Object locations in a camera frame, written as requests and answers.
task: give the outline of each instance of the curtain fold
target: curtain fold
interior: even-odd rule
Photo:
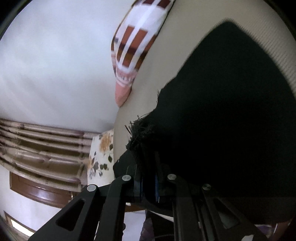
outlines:
[[[0,119],[0,164],[34,182],[77,192],[87,185],[86,164],[97,135]]]

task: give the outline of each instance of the plaid pillow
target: plaid pillow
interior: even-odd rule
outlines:
[[[111,43],[116,76],[115,100],[121,106],[174,0],[137,0],[119,25]]]

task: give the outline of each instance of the brown striped curtain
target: brown striped curtain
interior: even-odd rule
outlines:
[[[31,181],[80,192],[98,134],[0,119],[0,164]]]

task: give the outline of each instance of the patterned cushion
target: patterned cushion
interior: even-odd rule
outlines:
[[[88,185],[104,186],[114,178],[113,172],[113,135],[114,131],[106,131],[93,138],[87,168]]]
[[[111,43],[116,76],[115,100],[121,106],[174,0],[137,0],[119,25]]]

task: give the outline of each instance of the white wall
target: white wall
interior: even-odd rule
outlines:
[[[113,127],[111,40],[134,0],[32,0],[0,41],[0,118]]]
[[[0,214],[4,211],[26,225],[38,230],[60,209],[26,198],[9,188],[9,171],[0,165]]]

